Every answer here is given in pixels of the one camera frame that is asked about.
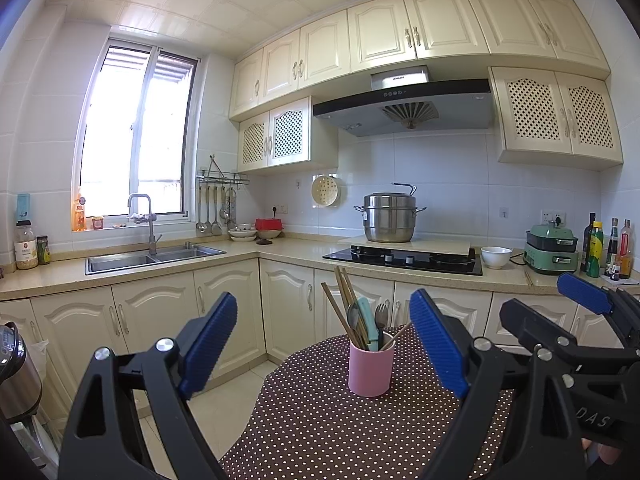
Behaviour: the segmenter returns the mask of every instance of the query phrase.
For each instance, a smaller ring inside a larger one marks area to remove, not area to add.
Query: faucet
[[[158,219],[158,217],[151,212],[151,197],[149,195],[145,195],[142,193],[131,193],[129,195],[129,200],[127,200],[127,207],[131,207],[131,202],[135,197],[146,198],[149,201],[149,214],[144,215],[141,221],[138,221],[137,219],[135,219],[134,221],[136,223],[145,221],[149,222],[149,254],[155,256],[156,254],[158,254],[158,240],[162,238],[162,235],[160,235],[158,237],[158,240],[156,240],[156,237],[154,236],[154,220]]]

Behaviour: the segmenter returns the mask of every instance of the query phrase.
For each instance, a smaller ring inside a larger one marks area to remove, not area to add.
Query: brown tablecloth
[[[348,364],[343,335],[296,352],[269,374],[244,433],[222,458],[229,477],[418,478],[458,400],[440,385],[413,328],[398,339],[386,394],[367,399],[351,393]],[[502,393],[472,478],[490,469],[510,399]]]

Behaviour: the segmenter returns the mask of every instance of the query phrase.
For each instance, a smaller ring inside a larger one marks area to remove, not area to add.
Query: countertop
[[[138,269],[118,270],[86,276],[84,274],[85,258],[52,262],[48,266],[30,270],[17,270],[0,280],[0,301],[45,296],[58,292],[69,292],[94,288],[96,286],[113,285],[115,283],[132,282],[144,278],[164,276],[175,272],[183,272],[206,267],[263,258],[315,269],[334,270],[335,260],[324,260],[324,254],[333,253],[345,248],[336,242],[303,240],[298,238],[277,238],[272,245],[260,246],[252,242],[240,243],[230,240],[203,244],[225,251],[226,254],[194,258],[183,262],[159,264]],[[416,285],[442,286],[467,290],[488,290],[513,294],[554,294],[558,295],[556,276],[544,276],[528,269],[532,285],[529,285],[524,268],[511,262],[499,270],[482,267],[482,276],[464,276],[460,274],[443,274],[424,270],[389,269],[364,264],[348,264],[340,262],[349,269],[349,273],[365,278],[389,280]],[[609,285],[599,278],[589,281],[598,285]],[[640,285],[625,287],[631,294],[640,294]]]

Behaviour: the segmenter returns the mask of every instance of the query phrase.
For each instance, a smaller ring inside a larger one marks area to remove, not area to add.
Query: pink utensil holder
[[[385,333],[385,343],[391,336]],[[383,352],[370,352],[350,343],[349,389],[361,397],[377,397],[389,389],[396,342]]]

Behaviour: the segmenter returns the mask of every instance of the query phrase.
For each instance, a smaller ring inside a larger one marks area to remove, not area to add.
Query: stainless steel sink
[[[133,269],[167,262],[180,262],[191,258],[203,256],[215,256],[224,254],[225,251],[209,249],[200,245],[186,243],[182,246],[164,247],[158,249],[158,254],[149,254],[149,251],[135,251],[132,253],[108,254],[107,256],[93,256],[86,259],[84,273],[97,274],[98,272],[110,272],[110,270]]]

